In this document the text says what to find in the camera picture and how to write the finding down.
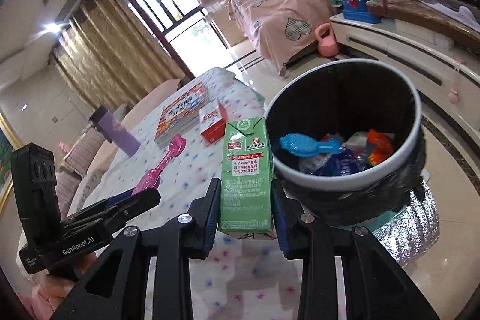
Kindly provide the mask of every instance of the purple bottle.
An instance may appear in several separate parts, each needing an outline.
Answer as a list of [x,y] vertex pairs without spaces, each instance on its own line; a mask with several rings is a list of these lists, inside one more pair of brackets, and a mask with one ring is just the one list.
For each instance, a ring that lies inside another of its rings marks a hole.
[[139,141],[103,105],[95,110],[90,121],[109,143],[117,144],[129,157],[140,148]]

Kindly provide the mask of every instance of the picture frame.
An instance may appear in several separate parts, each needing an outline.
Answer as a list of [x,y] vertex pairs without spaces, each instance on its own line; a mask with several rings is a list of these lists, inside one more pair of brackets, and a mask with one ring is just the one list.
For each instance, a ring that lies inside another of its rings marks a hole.
[[10,155],[21,146],[20,139],[0,111],[0,217],[14,187],[11,179]]

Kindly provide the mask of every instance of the kettlebell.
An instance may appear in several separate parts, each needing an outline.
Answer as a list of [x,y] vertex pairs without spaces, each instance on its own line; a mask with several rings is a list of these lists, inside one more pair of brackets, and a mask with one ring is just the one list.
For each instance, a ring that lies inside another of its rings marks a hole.
[[[327,37],[322,38],[322,34],[328,30],[330,30],[330,34]],[[322,24],[315,29],[315,38],[318,40],[318,52],[320,52],[320,55],[324,57],[332,57],[340,53],[332,26],[329,22]]]

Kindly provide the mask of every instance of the book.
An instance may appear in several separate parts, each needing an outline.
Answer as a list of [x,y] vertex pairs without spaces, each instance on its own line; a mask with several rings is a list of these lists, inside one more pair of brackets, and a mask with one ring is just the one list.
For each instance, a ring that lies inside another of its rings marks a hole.
[[198,111],[208,103],[205,86],[199,82],[162,110],[155,143],[163,148],[176,134],[182,134],[198,124]]

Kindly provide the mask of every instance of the screw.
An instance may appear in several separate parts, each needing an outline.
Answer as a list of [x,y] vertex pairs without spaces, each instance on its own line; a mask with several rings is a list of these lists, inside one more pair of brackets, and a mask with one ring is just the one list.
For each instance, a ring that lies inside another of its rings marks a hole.
[[128,226],[123,230],[123,234],[125,236],[128,236],[129,238],[131,238],[132,236],[135,236],[137,232],[138,232],[138,229],[135,226]]
[[189,223],[192,219],[193,219],[192,216],[190,216],[187,213],[184,213],[184,214],[181,214],[180,216],[178,216],[177,220],[178,220],[179,223],[186,224],[186,223]]
[[315,220],[315,216],[310,213],[304,213],[300,216],[300,220],[304,223],[312,223]]
[[368,235],[368,229],[365,228],[364,226],[356,226],[355,227],[355,233],[358,236],[366,236],[366,235]]

